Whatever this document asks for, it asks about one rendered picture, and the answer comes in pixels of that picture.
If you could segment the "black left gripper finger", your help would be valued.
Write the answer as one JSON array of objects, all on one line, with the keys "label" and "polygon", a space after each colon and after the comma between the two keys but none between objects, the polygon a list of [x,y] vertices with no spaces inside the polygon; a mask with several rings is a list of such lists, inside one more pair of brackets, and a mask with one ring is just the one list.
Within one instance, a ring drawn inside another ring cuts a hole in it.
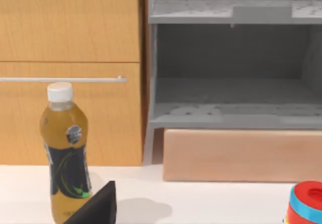
[{"label": "black left gripper finger", "polygon": [[109,181],[63,224],[116,224],[116,183]]}]

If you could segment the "amber bottle with white cap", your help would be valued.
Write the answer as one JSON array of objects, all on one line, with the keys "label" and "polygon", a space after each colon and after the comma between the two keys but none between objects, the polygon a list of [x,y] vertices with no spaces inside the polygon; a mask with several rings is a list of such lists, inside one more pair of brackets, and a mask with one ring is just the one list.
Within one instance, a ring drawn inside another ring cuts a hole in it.
[{"label": "amber bottle with white cap", "polygon": [[51,83],[40,119],[50,174],[51,211],[63,224],[92,196],[86,161],[88,119],[73,101],[72,84]]}]

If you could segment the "wooden cupboard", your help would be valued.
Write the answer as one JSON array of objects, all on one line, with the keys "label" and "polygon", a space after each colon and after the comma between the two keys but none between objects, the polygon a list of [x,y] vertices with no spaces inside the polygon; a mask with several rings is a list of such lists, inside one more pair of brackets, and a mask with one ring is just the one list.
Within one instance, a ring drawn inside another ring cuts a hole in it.
[{"label": "wooden cupboard", "polygon": [[[139,0],[139,34],[140,34],[140,60],[138,62],[93,62],[93,63],[139,63],[140,64],[140,87],[141,87],[141,123],[142,123],[142,153],[145,138],[145,126],[147,119],[148,93],[148,58],[146,43],[147,32],[147,0]],[[1,61],[0,62],[41,62],[41,61]],[[43,63],[90,63],[90,62],[55,62],[45,61]]]}]

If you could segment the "pale wooden drawer front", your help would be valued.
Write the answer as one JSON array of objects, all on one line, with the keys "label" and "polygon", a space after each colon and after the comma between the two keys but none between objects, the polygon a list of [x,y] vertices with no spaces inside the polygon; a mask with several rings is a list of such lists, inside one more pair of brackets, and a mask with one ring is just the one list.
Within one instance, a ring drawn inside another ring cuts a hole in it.
[{"label": "pale wooden drawer front", "polygon": [[166,129],[166,181],[322,180],[322,130]]}]

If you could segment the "plain wooden drawer front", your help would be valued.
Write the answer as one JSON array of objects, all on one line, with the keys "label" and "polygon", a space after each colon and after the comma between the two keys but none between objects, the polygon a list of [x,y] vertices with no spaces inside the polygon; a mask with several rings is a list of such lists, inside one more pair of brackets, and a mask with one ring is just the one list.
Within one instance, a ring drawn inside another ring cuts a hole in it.
[{"label": "plain wooden drawer front", "polygon": [[0,60],[138,62],[139,0],[0,0]]}]

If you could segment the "grey pierced drawer inside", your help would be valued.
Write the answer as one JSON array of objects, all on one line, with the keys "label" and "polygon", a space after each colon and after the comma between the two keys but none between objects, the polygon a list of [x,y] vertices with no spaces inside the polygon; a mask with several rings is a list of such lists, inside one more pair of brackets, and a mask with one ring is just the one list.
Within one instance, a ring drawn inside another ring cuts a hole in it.
[{"label": "grey pierced drawer inside", "polygon": [[322,129],[322,0],[148,0],[153,134]]}]

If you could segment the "stack of coloured rings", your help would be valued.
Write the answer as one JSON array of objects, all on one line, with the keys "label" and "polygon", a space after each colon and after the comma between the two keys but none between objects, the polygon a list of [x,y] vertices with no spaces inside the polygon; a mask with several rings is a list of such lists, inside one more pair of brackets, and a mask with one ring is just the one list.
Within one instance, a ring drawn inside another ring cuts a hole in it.
[{"label": "stack of coloured rings", "polygon": [[292,187],[283,224],[322,224],[322,182],[302,181]]}]

